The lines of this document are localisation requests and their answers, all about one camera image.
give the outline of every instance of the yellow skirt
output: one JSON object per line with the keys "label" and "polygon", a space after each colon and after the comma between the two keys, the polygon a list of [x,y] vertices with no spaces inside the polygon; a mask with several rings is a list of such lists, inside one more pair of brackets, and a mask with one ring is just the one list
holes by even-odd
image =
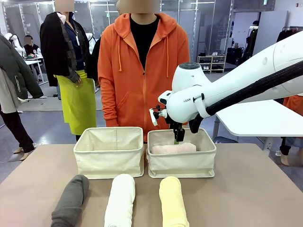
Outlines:
{"label": "yellow skirt", "polygon": [[64,122],[70,125],[72,134],[81,135],[97,126],[97,106],[93,79],[88,79],[84,70],[76,72],[81,77],[79,85],[64,76],[55,77],[60,85]]}

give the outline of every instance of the person in orange hoodie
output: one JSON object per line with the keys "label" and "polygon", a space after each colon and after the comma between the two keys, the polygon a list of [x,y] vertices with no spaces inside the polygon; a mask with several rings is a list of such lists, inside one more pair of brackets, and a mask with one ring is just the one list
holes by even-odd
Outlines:
{"label": "person in orange hoodie", "polygon": [[172,17],[148,12],[147,2],[120,0],[121,11],[132,13],[105,29],[98,61],[106,126],[141,127],[144,141],[149,131],[169,128],[164,119],[153,126],[149,109],[171,90],[177,66],[190,61],[186,32]]}
{"label": "person in orange hoodie", "polygon": [[[303,116],[303,94],[284,98],[283,105]],[[285,166],[289,166],[288,153],[291,147],[299,148],[299,156],[303,164],[303,137],[283,138],[282,145],[280,146],[281,163]]]}

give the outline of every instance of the shoe rack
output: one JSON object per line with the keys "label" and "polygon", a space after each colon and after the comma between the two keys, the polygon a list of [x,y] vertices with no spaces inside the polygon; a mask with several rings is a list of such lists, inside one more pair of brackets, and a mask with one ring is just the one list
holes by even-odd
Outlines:
{"label": "shoe rack", "polygon": [[197,63],[201,65],[204,73],[224,72],[226,55],[208,55],[203,57],[198,56]]}

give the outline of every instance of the dark blue shirt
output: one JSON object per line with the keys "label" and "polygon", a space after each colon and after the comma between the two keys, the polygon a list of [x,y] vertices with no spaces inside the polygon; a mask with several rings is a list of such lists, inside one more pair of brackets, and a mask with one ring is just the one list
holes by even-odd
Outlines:
{"label": "dark blue shirt", "polygon": [[[75,25],[72,21],[72,18],[70,17],[69,19],[70,24],[72,25],[73,29],[76,31],[75,29]],[[77,43],[77,39],[76,39],[76,33],[75,31],[71,28],[71,26],[69,26],[69,24],[67,24],[66,22],[64,23],[66,31],[68,36],[70,37],[72,46],[74,48],[75,51],[75,55],[76,55],[76,60],[77,60],[77,70],[84,70],[84,60],[82,57],[82,53],[81,53],[81,48]]]}

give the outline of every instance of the brown tabletop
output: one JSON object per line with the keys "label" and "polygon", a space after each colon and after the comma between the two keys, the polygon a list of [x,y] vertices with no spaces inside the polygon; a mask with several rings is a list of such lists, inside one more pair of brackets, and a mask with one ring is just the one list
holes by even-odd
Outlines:
{"label": "brown tabletop", "polygon": [[[0,227],[49,227],[77,174],[73,145],[42,145],[0,184]],[[136,178],[133,227],[161,227],[161,179]],[[78,226],[104,226],[112,180],[91,180]],[[253,144],[218,144],[213,179],[181,179],[191,227],[299,227],[303,194]]]}

